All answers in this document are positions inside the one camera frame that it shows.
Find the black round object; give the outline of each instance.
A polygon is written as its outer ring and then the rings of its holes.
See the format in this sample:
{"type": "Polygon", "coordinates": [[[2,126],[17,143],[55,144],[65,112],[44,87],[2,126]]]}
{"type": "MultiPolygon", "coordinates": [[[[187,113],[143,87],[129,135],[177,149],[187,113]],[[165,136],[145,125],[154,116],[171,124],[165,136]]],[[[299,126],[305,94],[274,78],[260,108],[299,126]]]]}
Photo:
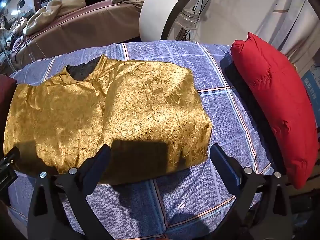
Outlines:
{"type": "Polygon", "coordinates": [[[24,0],[21,0],[20,3],[19,3],[19,9],[21,9],[25,4],[25,1],[24,0]]]}

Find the bright light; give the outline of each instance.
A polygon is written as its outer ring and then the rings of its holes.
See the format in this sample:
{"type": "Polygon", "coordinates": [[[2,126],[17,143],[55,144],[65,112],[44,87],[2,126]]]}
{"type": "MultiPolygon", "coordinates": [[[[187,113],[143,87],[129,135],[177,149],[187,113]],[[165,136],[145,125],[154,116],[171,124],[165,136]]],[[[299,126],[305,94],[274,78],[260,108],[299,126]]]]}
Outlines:
{"type": "Polygon", "coordinates": [[[20,12],[20,10],[13,10],[12,12],[11,12],[11,15],[17,15],[18,13],[20,12]]]}

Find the pillow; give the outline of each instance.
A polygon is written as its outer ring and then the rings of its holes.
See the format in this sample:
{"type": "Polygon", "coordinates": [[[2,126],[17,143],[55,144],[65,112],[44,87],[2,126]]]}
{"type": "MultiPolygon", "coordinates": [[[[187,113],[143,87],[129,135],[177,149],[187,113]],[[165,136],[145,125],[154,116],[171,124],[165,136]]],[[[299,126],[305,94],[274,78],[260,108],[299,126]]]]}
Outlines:
{"type": "Polygon", "coordinates": [[[289,181],[305,185],[318,154],[316,120],[307,91],[289,60],[249,33],[231,55],[265,114],[279,144],[289,181]]]}
{"type": "Polygon", "coordinates": [[[0,74],[0,160],[3,158],[4,129],[17,81],[0,74]]]}

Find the blue plaid bedsheet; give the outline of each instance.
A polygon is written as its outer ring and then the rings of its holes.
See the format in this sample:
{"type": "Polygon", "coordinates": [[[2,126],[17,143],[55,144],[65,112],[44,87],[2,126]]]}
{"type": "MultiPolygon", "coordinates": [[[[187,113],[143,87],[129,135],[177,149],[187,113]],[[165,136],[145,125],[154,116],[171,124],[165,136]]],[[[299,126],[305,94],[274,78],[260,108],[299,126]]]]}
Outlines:
{"type": "MultiPolygon", "coordinates": [[[[219,143],[227,155],[257,173],[273,169],[255,124],[221,67],[232,62],[230,47],[195,42],[155,41],[113,44],[41,59],[13,73],[18,83],[39,85],[66,65],[79,65],[105,54],[119,60],[175,63],[193,72],[195,87],[213,128],[210,145],[219,143]]],[[[35,179],[18,173],[9,187],[10,212],[27,225],[35,179]]],[[[213,231],[235,197],[226,190],[210,158],[168,176],[139,183],[97,185],[87,197],[92,210],[115,239],[171,238],[189,240],[213,231]]],[[[72,227],[82,232],[68,200],[63,205],[72,227]]]]}

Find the blue gripper pad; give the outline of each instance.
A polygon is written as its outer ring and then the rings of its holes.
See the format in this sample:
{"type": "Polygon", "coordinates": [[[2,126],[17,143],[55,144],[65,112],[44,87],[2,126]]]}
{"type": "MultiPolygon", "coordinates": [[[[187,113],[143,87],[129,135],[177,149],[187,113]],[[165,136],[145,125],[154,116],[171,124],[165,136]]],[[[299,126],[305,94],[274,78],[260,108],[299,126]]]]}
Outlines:
{"type": "Polygon", "coordinates": [[[229,157],[218,144],[211,146],[210,158],[228,192],[238,196],[240,194],[241,180],[228,162],[229,157]]]}

